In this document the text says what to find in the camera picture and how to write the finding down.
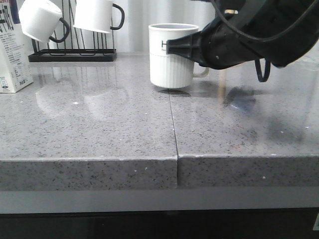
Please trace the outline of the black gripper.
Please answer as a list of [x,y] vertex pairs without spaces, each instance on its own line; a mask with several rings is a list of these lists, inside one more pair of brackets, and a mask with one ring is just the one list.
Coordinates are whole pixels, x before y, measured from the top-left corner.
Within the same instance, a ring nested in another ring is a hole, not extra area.
[[319,40],[317,0],[212,0],[215,19],[201,32],[166,41],[166,53],[213,69],[265,59],[282,68]]

